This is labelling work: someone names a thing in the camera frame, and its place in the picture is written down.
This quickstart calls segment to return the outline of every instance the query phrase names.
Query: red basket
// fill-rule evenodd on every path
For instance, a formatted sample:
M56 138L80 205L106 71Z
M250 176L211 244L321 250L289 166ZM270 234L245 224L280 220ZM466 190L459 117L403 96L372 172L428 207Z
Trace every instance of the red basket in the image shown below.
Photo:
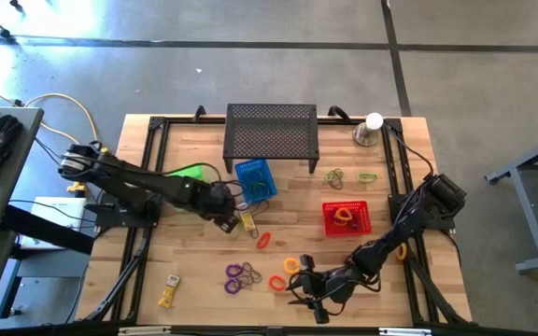
M333 214L339 208L348 208L359 227L355 230L350 225L338 226L333 224ZM371 219L369 218L369 208L365 201L354 202L330 202L323 204L323 224L325 234L329 237L369 234L371 229Z

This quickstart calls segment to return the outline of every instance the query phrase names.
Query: purple rubber band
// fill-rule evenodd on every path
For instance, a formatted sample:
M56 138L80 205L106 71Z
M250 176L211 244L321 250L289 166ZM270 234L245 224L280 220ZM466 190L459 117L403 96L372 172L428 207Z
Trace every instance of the purple rubber band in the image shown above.
M244 271L244 269L239 264L230 264L225 268L225 274L230 278L235 278L242 274L242 271Z
M233 279L228 280L228 282L225 283L223 288L225 289L226 292L230 294L235 294L239 292L240 289L242 288L242 283L240 282L240 280L233 278Z

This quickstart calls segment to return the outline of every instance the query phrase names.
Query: gray floor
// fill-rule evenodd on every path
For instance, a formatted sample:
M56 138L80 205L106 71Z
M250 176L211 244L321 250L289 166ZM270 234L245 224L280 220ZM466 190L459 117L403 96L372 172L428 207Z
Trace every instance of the gray floor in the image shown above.
M21 3L23 16L0 2L0 22L14 34L387 42L378 0ZM538 45L538 0L390 4L400 43ZM47 15L36 18L39 13ZM508 181L490 187L483 180L538 143L538 53L402 52L401 60L412 115L428 119L439 171L468 192L466 208L457 217L457 240L474 320L538 330L538 272L519 276L514 269L515 262L536 256L514 187ZM340 105L353 115L401 114L391 58L384 50L0 46L0 92L24 101L47 92L70 94L93 112L103 141L114 149L127 113L192 113L198 105L223 113L227 103L246 102L312 103L319 111ZM41 106L48 123L81 141L92 140L87 120L75 106L54 99ZM58 152L68 145L47 131L39 137ZM43 176L48 183L37 184ZM14 197L61 196L66 186L35 147ZM78 285L77 278L63 281L74 281L60 285L68 291ZM45 294L51 306L58 308L60 298L67 297L60 292ZM45 297L19 296L16 304L30 306L31 300ZM40 315L7 323L64 318Z

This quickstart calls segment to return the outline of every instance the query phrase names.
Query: wooden table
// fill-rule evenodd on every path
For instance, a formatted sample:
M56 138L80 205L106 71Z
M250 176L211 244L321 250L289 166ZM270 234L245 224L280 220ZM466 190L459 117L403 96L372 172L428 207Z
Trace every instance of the wooden table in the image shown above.
M149 117L126 116L118 146L119 158L140 164ZM402 124L407 145L435 166L426 120L403 118ZM378 238L391 225L387 205L389 179L382 139L373 147L360 147L351 138L352 130L353 126L319 125L320 160L313 175L308 173L307 161L269 161L277 196L269 201L267 212L255 217L260 231L270 231L273 236L264 250L258 250L255 240L240 227L232 234L225 234L214 224L165 204L163 218L151 241L138 324L315 326L313 312L301 305L288 305L293 300L291 293L273 291L267 286L269 277L279 274L287 279L283 260L287 257L298 259L303 253L315 258L318 271L340 266L343 258L355 247ZM223 125L172 125L163 170L205 161L217 166L223 179L235 178L235 175L226 174L223 165L223 132ZM156 155L153 151L151 158L156 158ZM400 172L398 155L394 150L397 171ZM417 156L411 153L408 156L417 186L428 173L428 168ZM330 188L323 180L323 176L335 168L344 172L344 188L341 190ZM206 178L216 179L212 171L205 168L204 172ZM362 172L377 173L378 179L371 184L362 184L357 181L358 173ZM403 189L401 177L398 183ZM327 238L323 233L321 204L352 200L368 202L373 234ZM111 229L95 242L78 318L91 312L115 282L126 232L122 228ZM458 313L470 320L454 246L438 231L425 232L424 240L433 282ZM241 290L237 295L227 294L223 289L226 265L244 261L250 262L262 273L262 282ZM157 303L169 273L179 275L181 281L173 307L164 309ZM329 326L410 326L404 271L395 256L389 256L381 278L381 292L372 293L357 287L346 310L332 317ZM426 316L424 292L418 280L417 283L421 311ZM129 283L124 311L130 304L131 290L132 283ZM325 302L328 310L339 311L339 305L329 300Z

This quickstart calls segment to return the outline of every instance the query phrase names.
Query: blue plastic basket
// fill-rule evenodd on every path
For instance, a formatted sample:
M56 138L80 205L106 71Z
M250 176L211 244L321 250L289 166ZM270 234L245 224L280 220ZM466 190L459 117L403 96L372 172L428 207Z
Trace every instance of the blue plastic basket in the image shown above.
M245 188L244 200L248 204L268 200L277 195L267 160L256 159L238 163L235 165L235 173Z

